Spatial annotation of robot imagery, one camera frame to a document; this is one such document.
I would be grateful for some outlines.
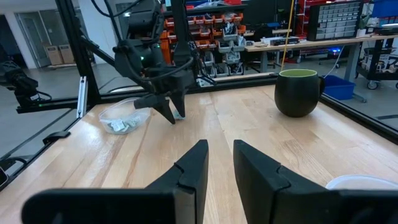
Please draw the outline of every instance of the door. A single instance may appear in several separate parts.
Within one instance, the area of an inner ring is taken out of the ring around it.
[[[34,15],[34,12],[28,12],[20,14],[19,17],[27,42],[30,45],[31,51],[33,51],[38,67],[44,67],[50,65],[50,59],[44,49],[44,44],[49,43],[49,40],[45,33],[43,34],[45,29],[40,20],[39,13],[36,13],[37,16]]]

